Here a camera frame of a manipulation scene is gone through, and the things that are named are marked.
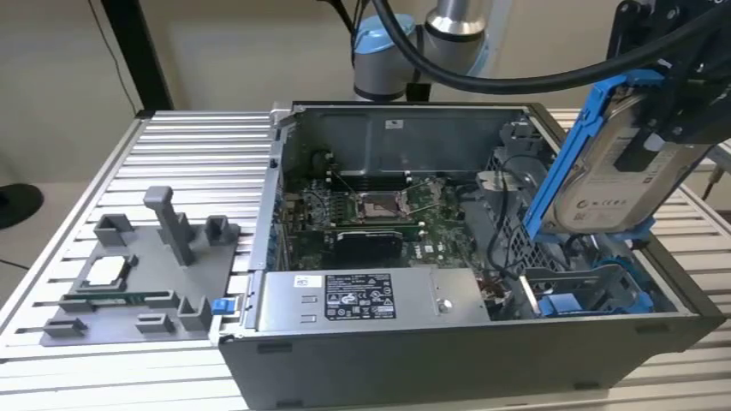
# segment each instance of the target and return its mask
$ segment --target white component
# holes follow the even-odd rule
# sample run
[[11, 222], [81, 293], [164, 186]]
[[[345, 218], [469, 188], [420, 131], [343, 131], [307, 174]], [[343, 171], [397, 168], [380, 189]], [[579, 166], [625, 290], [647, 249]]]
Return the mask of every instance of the white component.
[[109, 285], [120, 276], [127, 261], [123, 256], [101, 257], [91, 264], [87, 281], [89, 285]]
[[296, 289], [319, 289], [321, 288], [321, 276], [295, 276]]
[[643, 146], [645, 150], [649, 150], [651, 152], [659, 152], [660, 150], [663, 150], [664, 146], [663, 137], [660, 137], [656, 133], [652, 133], [649, 137], [647, 137], [647, 140], [644, 140]]

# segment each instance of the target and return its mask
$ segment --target gray case panel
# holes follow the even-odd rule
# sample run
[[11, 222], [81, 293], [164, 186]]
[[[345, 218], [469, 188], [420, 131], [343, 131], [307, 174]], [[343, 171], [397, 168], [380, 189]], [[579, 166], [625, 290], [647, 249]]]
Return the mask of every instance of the gray case panel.
[[718, 319], [608, 319], [244, 338], [219, 345], [252, 409], [607, 389]]

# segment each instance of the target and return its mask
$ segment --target blue drive bracket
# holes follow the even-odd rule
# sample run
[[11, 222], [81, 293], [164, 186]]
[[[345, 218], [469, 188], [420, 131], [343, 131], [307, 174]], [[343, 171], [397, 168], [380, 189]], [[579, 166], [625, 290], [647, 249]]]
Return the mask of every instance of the blue drive bracket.
[[[568, 137], [560, 148], [559, 156], [548, 170], [548, 176], [537, 189], [536, 197], [531, 202], [528, 212], [523, 218], [523, 225], [525, 226], [525, 231], [528, 232], [531, 240], [547, 242], [557, 241], [553, 234], [541, 232], [544, 214], [556, 198], [560, 186], [563, 185], [571, 167], [573, 166], [585, 145], [592, 143], [593, 137], [596, 137], [601, 130], [604, 125], [604, 109], [607, 108], [607, 103], [615, 89], [624, 85], [659, 86], [661, 82], [663, 76], [653, 70], [637, 69], [611, 77], [593, 85], [585, 99], [584, 108], [579, 113], [576, 124], [568, 132]], [[617, 240], [643, 238], [647, 236], [653, 222], [655, 220], [648, 218], [632, 229], [621, 233], [612, 233], [612, 237]]]

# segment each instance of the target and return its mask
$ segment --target sticker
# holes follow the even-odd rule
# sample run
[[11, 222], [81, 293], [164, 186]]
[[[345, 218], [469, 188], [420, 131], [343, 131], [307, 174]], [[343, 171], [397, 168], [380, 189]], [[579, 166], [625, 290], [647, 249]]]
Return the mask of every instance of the sticker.
[[560, 219], [572, 229], [612, 229], [621, 226], [640, 207], [651, 184], [663, 175], [679, 148], [665, 146], [647, 169], [641, 172], [620, 173], [615, 161], [632, 141], [637, 128], [617, 131], [616, 140], [600, 162], [581, 180], [572, 183], [569, 195], [560, 205]]
[[317, 289], [321, 287], [321, 276], [295, 276], [295, 288]]
[[329, 321], [396, 318], [391, 274], [325, 276], [324, 293], [324, 312]]
[[385, 120], [385, 129], [396, 130], [403, 128], [403, 120]]

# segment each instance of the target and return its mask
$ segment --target black stand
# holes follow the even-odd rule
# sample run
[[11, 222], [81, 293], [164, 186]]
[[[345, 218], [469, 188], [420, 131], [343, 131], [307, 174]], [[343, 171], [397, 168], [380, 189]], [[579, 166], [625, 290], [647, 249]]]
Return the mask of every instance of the black stand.
[[0, 229], [27, 220], [44, 204], [44, 194], [29, 184], [0, 187]]

